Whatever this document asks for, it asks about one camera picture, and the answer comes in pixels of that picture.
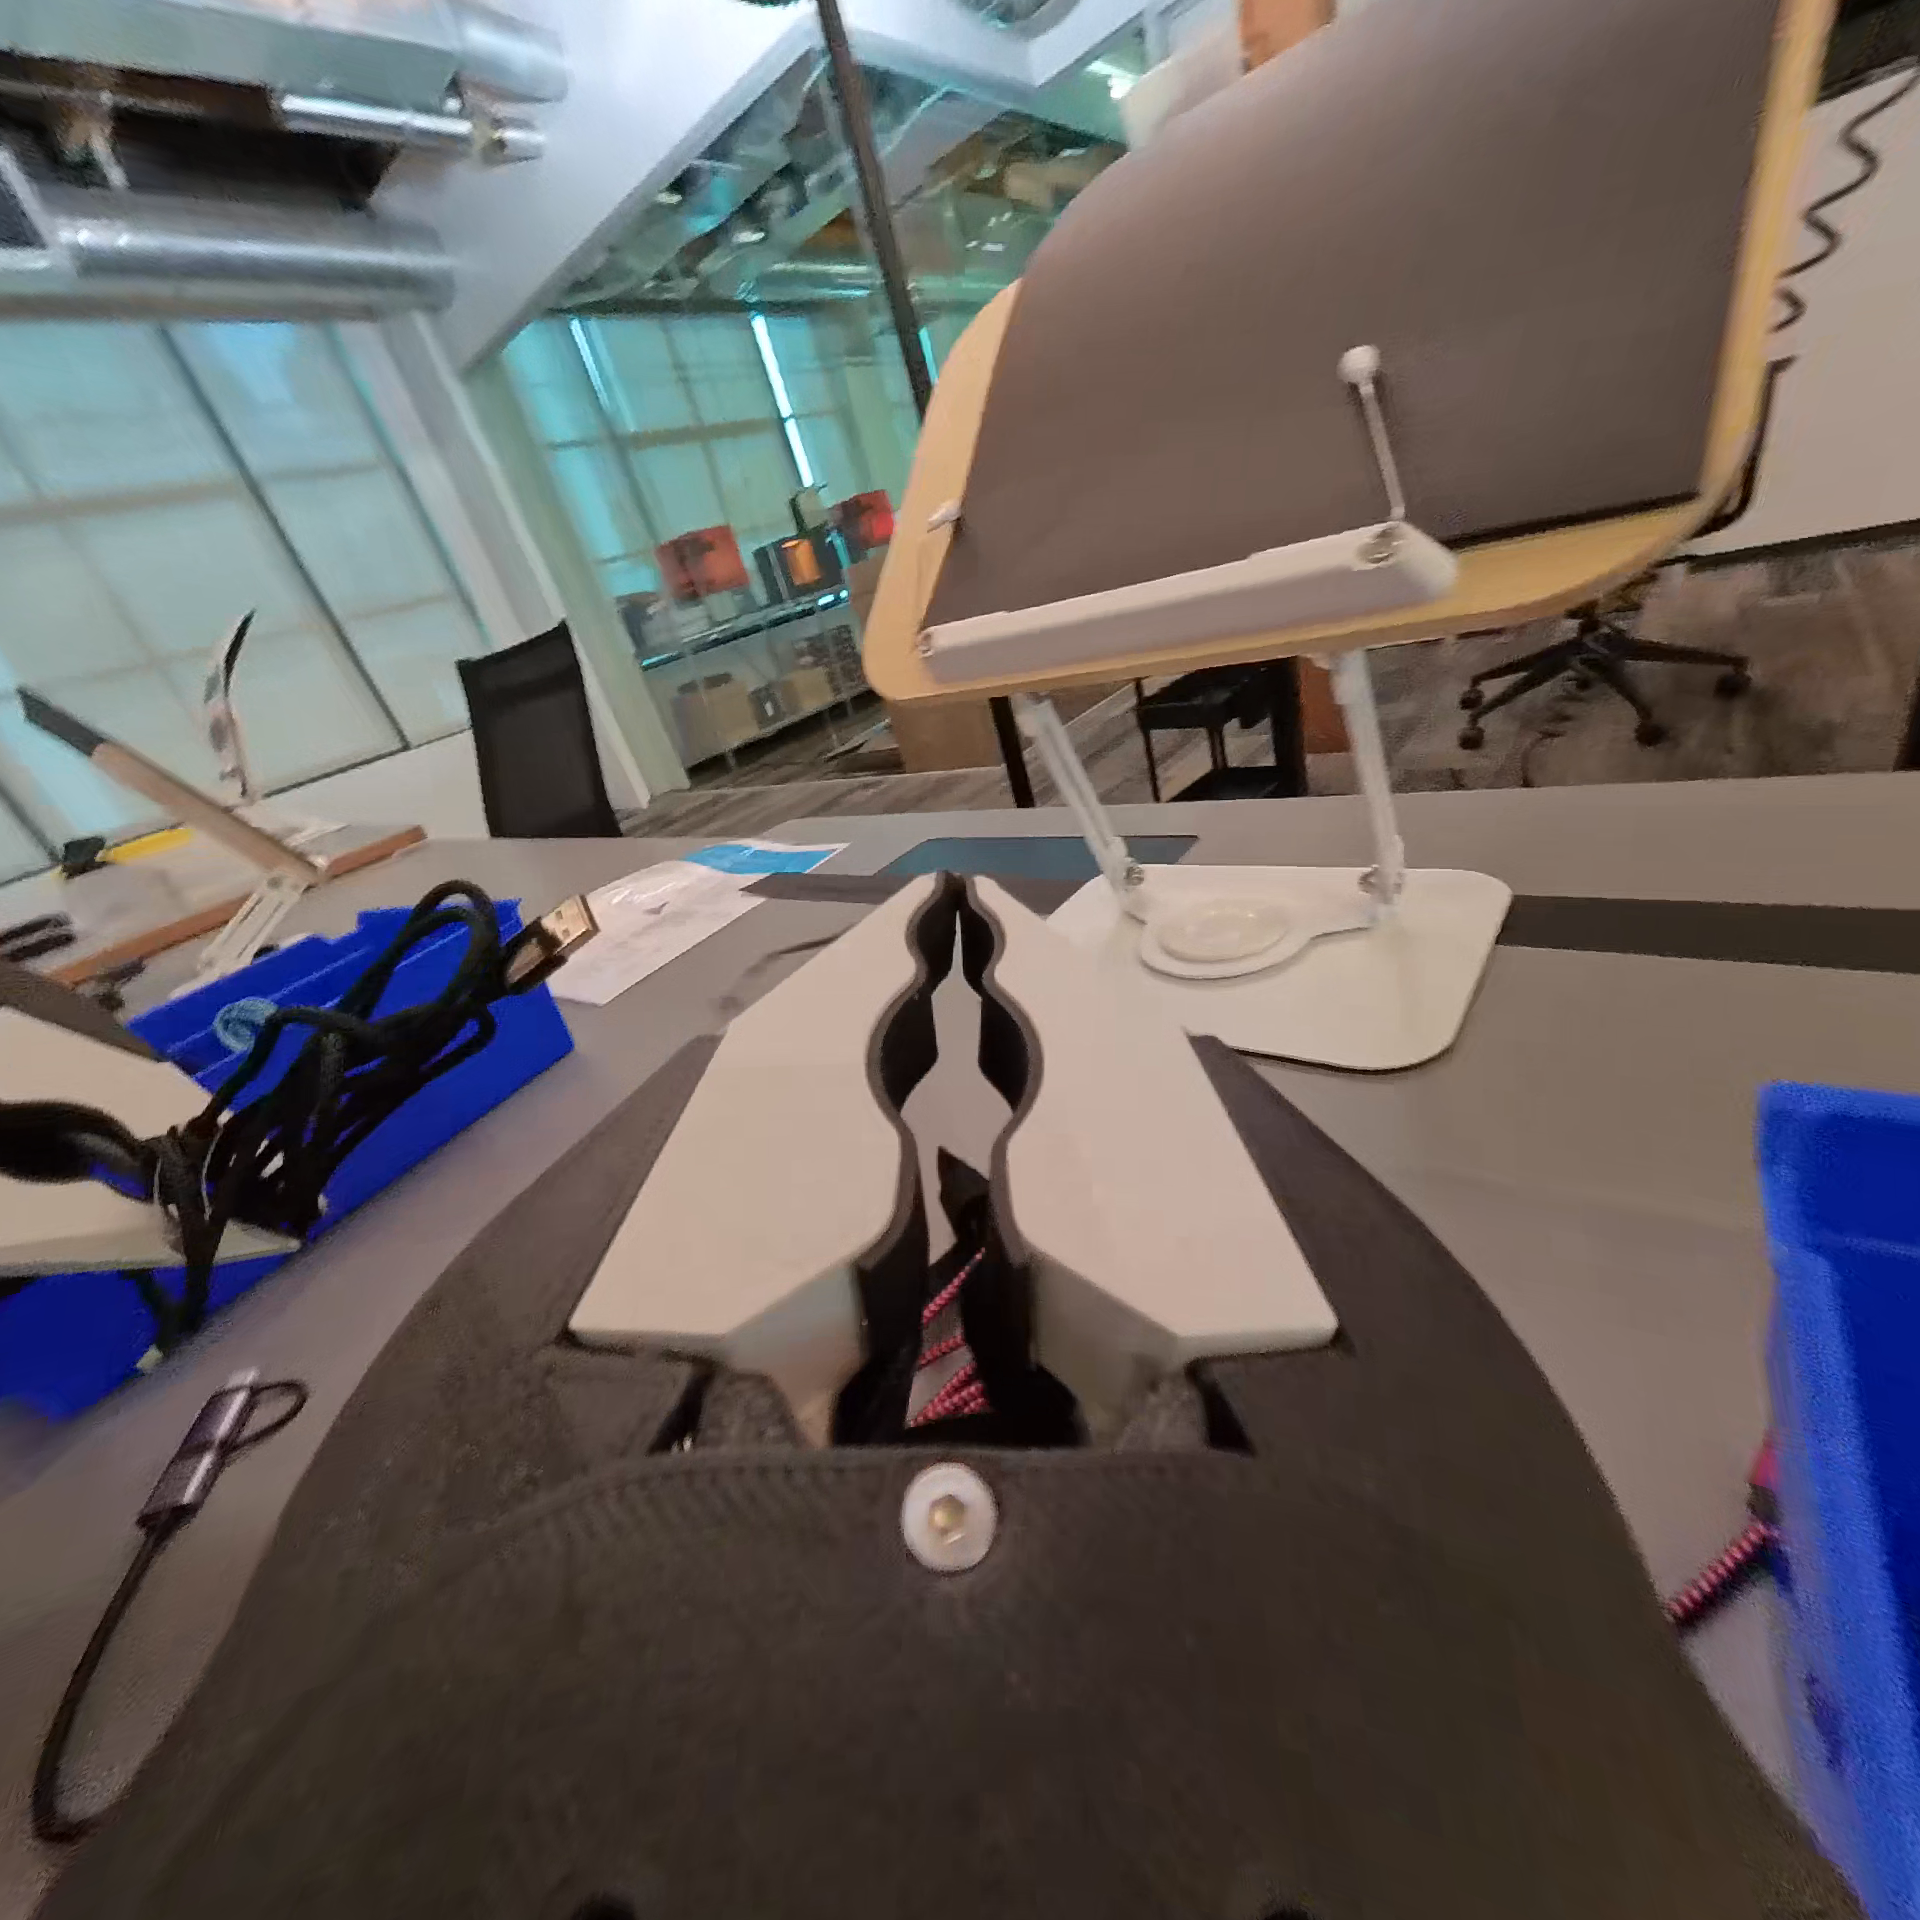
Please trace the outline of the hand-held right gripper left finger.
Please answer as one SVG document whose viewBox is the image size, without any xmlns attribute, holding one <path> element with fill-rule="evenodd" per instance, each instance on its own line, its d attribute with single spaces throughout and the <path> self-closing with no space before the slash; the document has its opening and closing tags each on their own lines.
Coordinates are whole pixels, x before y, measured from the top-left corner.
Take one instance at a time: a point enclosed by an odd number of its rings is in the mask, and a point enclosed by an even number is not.
<svg viewBox="0 0 1920 1920">
<path fill-rule="evenodd" d="M 918 1358 L 931 1225 L 906 1100 L 941 1055 L 960 906 L 960 878 L 910 878 L 731 1020 L 573 1311 L 578 1341 L 760 1374 L 792 1409 Z"/>
</svg>

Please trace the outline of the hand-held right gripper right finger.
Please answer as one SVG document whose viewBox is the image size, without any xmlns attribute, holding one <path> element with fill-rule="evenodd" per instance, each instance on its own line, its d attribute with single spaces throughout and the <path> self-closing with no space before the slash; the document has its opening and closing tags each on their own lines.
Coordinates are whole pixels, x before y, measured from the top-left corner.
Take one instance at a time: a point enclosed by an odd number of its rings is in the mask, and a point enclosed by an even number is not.
<svg viewBox="0 0 1920 1920">
<path fill-rule="evenodd" d="M 1144 1395 L 1192 1361 L 1327 1349 L 1337 1311 L 1192 1038 L 992 878 L 966 883 L 966 982 L 1039 1364 Z"/>
</svg>

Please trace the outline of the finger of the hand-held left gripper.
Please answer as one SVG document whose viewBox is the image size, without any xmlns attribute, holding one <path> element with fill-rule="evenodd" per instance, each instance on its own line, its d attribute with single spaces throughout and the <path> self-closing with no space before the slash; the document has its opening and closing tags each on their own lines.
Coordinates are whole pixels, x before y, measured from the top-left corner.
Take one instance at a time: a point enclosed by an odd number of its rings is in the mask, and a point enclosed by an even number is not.
<svg viewBox="0 0 1920 1920">
<path fill-rule="evenodd" d="M 4 1008 L 7 1151 L 133 1151 L 203 1106 L 203 1088 L 165 1059 Z"/>
<path fill-rule="evenodd" d="M 4 1279 L 187 1266 L 190 1231 L 153 1197 L 4 1175 Z"/>
</svg>

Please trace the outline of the grey usb adapter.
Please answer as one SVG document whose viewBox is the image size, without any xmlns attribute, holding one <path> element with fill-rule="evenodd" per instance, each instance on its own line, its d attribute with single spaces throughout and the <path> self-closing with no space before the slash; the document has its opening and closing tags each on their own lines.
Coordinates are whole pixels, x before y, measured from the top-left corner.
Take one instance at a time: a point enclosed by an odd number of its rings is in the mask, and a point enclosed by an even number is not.
<svg viewBox="0 0 1920 1920">
<path fill-rule="evenodd" d="M 136 1511 L 136 1530 L 156 1538 L 187 1526 L 207 1505 L 231 1461 L 278 1438 L 278 1432 L 301 1417 L 308 1399 L 310 1388 L 305 1383 L 262 1383 L 255 1371 L 218 1384 L 156 1476 L 153 1492 Z"/>
</svg>

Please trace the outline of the white blue printed leaflet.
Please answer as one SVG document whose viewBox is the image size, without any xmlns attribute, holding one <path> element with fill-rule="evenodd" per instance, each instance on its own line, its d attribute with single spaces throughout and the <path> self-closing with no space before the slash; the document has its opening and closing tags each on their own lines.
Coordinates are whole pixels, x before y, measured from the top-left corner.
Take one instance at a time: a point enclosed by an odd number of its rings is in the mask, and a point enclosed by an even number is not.
<svg viewBox="0 0 1920 1920">
<path fill-rule="evenodd" d="M 824 870 L 846 842 L 717 842 L 596 890 L 586 903 L 596 936 L 549 980 L 564 1004 L 608 1005 L 751 914 L 760 878 Z"/>
</svg>

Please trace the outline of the wooden board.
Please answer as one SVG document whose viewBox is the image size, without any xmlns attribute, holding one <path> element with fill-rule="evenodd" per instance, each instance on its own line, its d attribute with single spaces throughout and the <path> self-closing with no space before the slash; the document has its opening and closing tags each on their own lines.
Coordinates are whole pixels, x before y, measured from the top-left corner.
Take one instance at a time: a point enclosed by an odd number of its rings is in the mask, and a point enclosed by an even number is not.
<svg viewBox="0 0 1920 1920">
<path fill-rule="evenodd" d="M 255 831 L 244 823 L 231 808 L 214 800 L 211 793 L 197 791 L 194 785 L 167 775 L 156 769 L 153 757 L 122 746 L 119 738 L 86 725 L 72 711 L 60 710 L 57 702 L 44 700 L 32 688 L 18 693 L 28 721 L 57 738 L 60 746 L 82 756 L 98 775 L 116 780 L 119 787 L 156 803 L 170 819 L 187 831 L 203 833 L 237 860 L 248 861 L 251 870 L 286 878 L 295 890 L 315 890 L 328 878 L 328 861 L 315 860 L 268 831 Z"/>
</svg>

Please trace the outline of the blue plastic bin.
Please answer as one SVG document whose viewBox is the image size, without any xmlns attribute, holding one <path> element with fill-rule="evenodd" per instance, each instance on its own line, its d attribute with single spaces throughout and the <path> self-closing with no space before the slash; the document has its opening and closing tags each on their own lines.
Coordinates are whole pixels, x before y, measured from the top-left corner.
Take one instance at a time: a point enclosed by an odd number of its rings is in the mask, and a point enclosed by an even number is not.
<svg viewBox="0 0 1920 1920">
<path fill-rule="evenodd" d="M 133 1151 L 7 1151 L 4 1175 L 153 1197 L 187 1266 L 4 1279 L 4 1406 L 67 1420 L 190 1349 L 237 1299 L 573 1051 L 549 980 L 581 903 L 525 920 L 473 883 L 372 908 L 122 1020 L 4 963 L 4 1008 L 153 1055 L 207 1106 Z"/>
<path fill-rule="evenodd" d="M 1917 1097 L 1774 1084 L 1774 1577 L 1797 1792 L 1867 1917 L 1917 1917 Z"/>
</svg>

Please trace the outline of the wood-edged side table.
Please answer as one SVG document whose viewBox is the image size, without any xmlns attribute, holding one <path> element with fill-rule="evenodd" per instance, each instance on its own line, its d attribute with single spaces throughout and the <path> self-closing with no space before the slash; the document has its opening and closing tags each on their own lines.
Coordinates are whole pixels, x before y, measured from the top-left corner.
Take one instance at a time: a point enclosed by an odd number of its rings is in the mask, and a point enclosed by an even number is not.
<svg viewBox="0 0 1920 1920">
<path fill-rule="evenodd" d="M 315 846 L 323 870 L 322 883 L 366 871 L 421 842 L 427 842 L 427 833 L 417 823 L 328 833 Z M 152 963 L 224 935 L 258 890 L 255 870 L 211 846 L 133 860 L 129 870 L 107 866 L 104 875 L 107 890 L 91 908 L 67 903 L 44 908 L 35 894 L 32 911 L 67 911 L 77 920 L 95 911 L 95 920 L 79 924 L 72 947 L 28 966 L 79 988 L 129 963 Z"/>
</svg>

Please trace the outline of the black mesh office chair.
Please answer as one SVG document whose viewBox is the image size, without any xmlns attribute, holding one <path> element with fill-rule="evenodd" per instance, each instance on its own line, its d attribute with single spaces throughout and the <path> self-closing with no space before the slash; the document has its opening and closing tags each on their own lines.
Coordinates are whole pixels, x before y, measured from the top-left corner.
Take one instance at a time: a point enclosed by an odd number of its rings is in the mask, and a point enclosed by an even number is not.
<svg viewBox="0 0 1920 1920">
<path fill-rule="evenodd" d="M 459 659 L 492 840 L 619 840 L 586 670 L 568 625 Z"/>
</svg>

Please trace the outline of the black swivel chair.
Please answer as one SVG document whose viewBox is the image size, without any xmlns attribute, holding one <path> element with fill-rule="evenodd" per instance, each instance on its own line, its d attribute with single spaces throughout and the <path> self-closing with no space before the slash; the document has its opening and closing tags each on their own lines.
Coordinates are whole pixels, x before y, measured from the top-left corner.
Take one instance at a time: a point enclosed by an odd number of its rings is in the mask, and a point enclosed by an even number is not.
<svg viewBox="0 0 1920 1920">
<path fill-rule="evenodd" d="M 1709 647 L 1647 639 L 1622 625 L 1612 604 L 1580 604 L 1567 614 L 1567 625 L 1567 633 L 1551 644 L 1493 662 L 1467 678 L 1456 702 L 1464 711 L 1456 748 L 1476 756 L 1493 711 L 1556 683 L 1567 683 L 1574 693 L 1606 688 L 1633 711 L 1633 743 L 1640 748 L 1665 746 L 1670 730 L 1642 700 L 1633 678 L 1637 668 L 1714 670 L 1714 695 L 1725 702 L 1741 700 L 1755 685 L 1751 659 Z"/>
</svg>

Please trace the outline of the black pole stand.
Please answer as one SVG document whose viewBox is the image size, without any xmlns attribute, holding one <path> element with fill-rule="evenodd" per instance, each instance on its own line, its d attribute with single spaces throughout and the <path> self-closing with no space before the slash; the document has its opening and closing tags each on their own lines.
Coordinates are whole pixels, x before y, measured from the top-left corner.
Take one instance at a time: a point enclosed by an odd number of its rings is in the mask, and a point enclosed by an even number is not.
<svg viewBox="0 0 1920 1920">
<path fill-rule="evenodd" d="M 927 407 L 931 407 L 931 394 L 934 394 L 934 374 L 931 374 L 931 362 L 923 352 L 921 316 L 918 316 L 918 303 L 910 293 L 906 256 L 898 245 L 898 228 L 892 218 L 888 180 L 882 170 L 874 121 L 868 112 L 868 93 L 862 81 L 859 58 L 852 52 L 852 35 L 846 31 L 844 6 L 839 4 L 812 4 L 812 9 L 820 16 L 824 50 L 831 58 L 831 93 L 837 103 L 844 140 L 852 154 L 859 217 L 867 223 L 868 250 L 874 256 L 882 301 L 888 308 L 906 385 L 908 385 L 918 420 L 923 420 Z"/>
</svg>

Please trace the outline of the silver ventilation duct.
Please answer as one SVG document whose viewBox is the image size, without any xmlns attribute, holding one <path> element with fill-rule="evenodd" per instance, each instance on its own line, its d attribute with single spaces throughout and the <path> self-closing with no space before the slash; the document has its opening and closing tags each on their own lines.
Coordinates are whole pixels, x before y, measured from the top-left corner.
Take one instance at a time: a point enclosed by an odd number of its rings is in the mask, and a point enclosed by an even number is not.
<svg viewBox="0 0 1920 1920">
<path fill-rule="evenodd" d="M 328 319 L 445 309 L 453 257 L 417 226 L 211 203 L 52 203 L 4 243 L 7 316 Z"/>
</svg>

